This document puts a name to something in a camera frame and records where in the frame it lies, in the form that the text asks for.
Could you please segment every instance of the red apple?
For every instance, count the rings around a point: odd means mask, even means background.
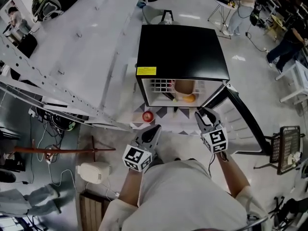
[[[142,118],[145,122],[153,121],[154,115],[151,111],[146,111],[142,114]]]

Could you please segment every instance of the wooden crate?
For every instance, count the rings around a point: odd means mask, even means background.
[[[80,214],[83,231],[98,231],[110,201],[90,193],[80,195]]]

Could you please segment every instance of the yellow warning label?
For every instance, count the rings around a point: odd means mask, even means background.
[[[156,75],[156,67],[138,67],[137,75]]]

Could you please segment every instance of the wooden stick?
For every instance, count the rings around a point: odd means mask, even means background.
[[[25,148],[15,146],[14,152],[23,152],[23,153],[89,153],[89,152],[108,152],[115,151],[115,149],[86,149],[86,150],[60,150],[60,149],[35,149],[35,148]]]

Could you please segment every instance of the white floor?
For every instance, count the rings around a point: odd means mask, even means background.
[[[216,28],[207,21],[208,16],[217,6],[214,0],[158,0],[151,3],[151,6],[172,10],[175,20],[182,25]],[[200,19],[181,17],[179,16],[180,14],[193,15]],[[219,20],[218,12],[211,18],[211,20],[216,19]],[[300,125],[301,131],[306,133],[302,107],[300,105],[293,106],[292,101],[286,103],[280,103],[279,101],[281,97],[291,91],[290,88],[292,87],[288,85],[287,78],[275,81],[274,78],[278,75],[278,72],[274,68],[270,69],[268,67],[265,61],[266,54],[259,52],[245,37],[244,32],[248,29],[249,24],[247,19],[243,25],[241,36],[232,37],[231,40],[219,38],[232,85],[238,90],[241,99],[254,115],[265,135],[272,135],[274,132],[278,132],[281,126],[290,125]],[[271,50],[278,44],[270,36],[263,36],[263,31],[260,28],[251,27],[249,32],[252,35],[252,41],[260,49]],[[98,154],[97,160],[110,163],[112,167],[109,177],[111,190],[119,192],[127,172],[121,157],[126,144],[131,141],[134,134],[117,130],[104,130],[102,128],[87,129],[84,127],[83,132],[80,134],[81,147],[87,144],[89,135],[92,134],[96,140],[112,145],[117,149],[115,152]],[[163,132],[157,150],[165,162],[172,161],[176,157],[181,159],[193,157],[208,166],[210,160],[210,153],[196,136]],[[300,195],[303,183],[295,179],[296,171],[277,176],[276,170],[270,167],[253,170],[256,165],[260,166],[268,163],[269,158],[265,156],[236,154],[234,159],[247,176],[256,197],[268,210],[272,208],[275,196],[293,195],[298,197]],[[79,163],[82,161],[85,161],[85,158],[79,158]],[[226,190],[227,185],[217,161],[211,166],[211,172],[213,181]],[[290,194],[295,182],[296,186],[300,185],[301,187],[297,187],[296,191]],[[82,189],[83,186],[84,183],[79,181],[78,187]],[[89,184],[88,189],[101,195],[106,193],[106,188],[102,185]]]

